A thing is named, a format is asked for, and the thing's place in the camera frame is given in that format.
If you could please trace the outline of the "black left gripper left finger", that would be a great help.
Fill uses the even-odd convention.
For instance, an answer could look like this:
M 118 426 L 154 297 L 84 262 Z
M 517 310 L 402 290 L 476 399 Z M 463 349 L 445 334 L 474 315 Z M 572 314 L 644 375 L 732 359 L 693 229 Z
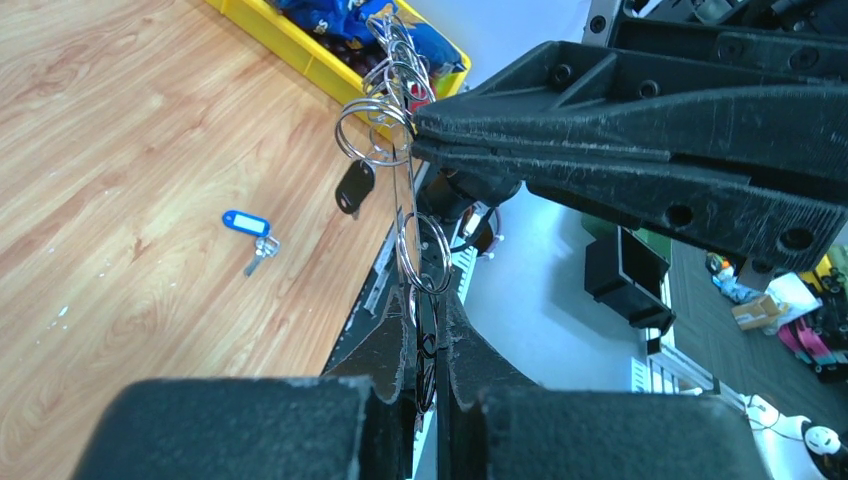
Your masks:
M 376 327 L 319 377 L 152 378 L 104 410 L 76 479 L 403 479 L 408 322 Z

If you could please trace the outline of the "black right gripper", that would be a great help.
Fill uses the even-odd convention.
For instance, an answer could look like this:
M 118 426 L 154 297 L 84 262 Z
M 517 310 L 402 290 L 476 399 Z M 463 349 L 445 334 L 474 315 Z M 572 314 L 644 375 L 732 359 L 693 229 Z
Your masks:
M 844 184 L 847 3 L 624 1 L 607 31 L 609 48 L 548 41 L 417 109 L 413 155 L 702 249 L 812 268 L 846 207 L 671 161 L 766 186 Z

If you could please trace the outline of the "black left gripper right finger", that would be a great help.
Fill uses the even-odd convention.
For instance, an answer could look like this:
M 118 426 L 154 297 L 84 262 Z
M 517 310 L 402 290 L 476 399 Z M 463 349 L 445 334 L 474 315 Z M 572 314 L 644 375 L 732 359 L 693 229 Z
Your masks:
M 550 390 L 436 304 L 441 479 L 764 479 L 747 420 L 721 399 Z

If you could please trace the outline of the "black key tag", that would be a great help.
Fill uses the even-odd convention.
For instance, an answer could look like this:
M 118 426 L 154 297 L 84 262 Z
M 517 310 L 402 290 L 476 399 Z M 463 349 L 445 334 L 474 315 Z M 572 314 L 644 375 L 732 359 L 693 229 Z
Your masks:
M 335 190 L 337 207 L 356 220 L 365 199 L 376 183 L 374 168 L 364 160 L 353 161 Z

